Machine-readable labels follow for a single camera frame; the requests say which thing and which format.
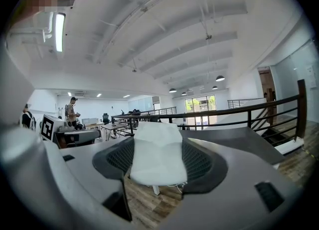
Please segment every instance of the black chair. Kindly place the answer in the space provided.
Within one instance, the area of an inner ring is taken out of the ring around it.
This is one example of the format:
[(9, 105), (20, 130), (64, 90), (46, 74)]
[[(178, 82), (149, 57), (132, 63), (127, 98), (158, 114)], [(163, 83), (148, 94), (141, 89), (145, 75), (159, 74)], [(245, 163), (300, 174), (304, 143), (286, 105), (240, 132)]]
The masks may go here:
[(103, 114), (103, 123), (108, 124), (110, 122), (109, 115), (107, 113)]

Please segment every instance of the person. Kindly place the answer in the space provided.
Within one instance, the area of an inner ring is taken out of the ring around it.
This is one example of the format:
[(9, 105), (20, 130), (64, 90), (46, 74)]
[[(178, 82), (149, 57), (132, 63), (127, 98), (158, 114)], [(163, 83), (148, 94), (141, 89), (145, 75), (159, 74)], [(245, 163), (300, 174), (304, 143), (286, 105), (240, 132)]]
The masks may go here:
[(31, 112), (29, 112), (28, 104), (24, 106), (22, 115), (22, 126), (35, 131), (35, 118)]
[(80, 116), (80, 114), (74, 113), (73, 106), (75, 105), (76, 101), (77, 99), (75, 97), (72, 97), (68, 105), (68, 120), (72, 123), (74, 127), (76, 127), (76, 118)]

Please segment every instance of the glass wall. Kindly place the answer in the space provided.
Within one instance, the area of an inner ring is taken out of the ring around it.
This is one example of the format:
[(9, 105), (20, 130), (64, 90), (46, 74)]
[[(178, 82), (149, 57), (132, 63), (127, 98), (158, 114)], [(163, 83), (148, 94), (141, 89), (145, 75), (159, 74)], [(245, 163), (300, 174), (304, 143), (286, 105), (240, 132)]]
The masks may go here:
[[(215, 111), (216, 110), (216, 101), (215, 95), (196, 97), (191, 99), (185, 99), (186, 113), (198, 113), (206, 111)], [(202, 123), (201, 117), (188, 117), (187, 124), (189, 125), (201, 125), (201, 124), (215, 124), (217, 122), (217, 116), (203, 116)]]

